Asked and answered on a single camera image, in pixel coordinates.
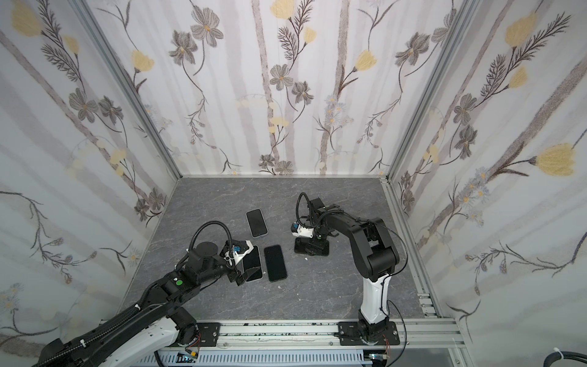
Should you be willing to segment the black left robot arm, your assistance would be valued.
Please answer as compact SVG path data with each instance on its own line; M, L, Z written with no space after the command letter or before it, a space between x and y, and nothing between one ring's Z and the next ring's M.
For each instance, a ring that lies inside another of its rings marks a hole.
M227 235L221 250L210 242L195 244L198 235L209 226L220 226ZM186 302L200 293L206 281L223 275L236 281L237 264L252 250L251 242L234 240L224 223L204 223L174 270L149 285L134 306L68 343L55 339L43 348L37 365L98 366L147 327L178 314Z

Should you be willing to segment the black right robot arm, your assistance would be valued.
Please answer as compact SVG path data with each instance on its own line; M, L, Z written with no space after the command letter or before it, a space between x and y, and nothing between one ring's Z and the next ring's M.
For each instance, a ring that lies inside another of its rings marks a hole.
M319 198L311 200L299 194L296 221L290 230L295 237L294 251L308 256L327 256L329 238L345 236L350 244L353 261L363 277L363 299L357 326L352 331L339 331L340 339L375 345L389 341L392 331L389 311L385 306L391 278L399 273L400 254L394 239L399 235L380 218L362 219L347 213L340 206L326 206Z

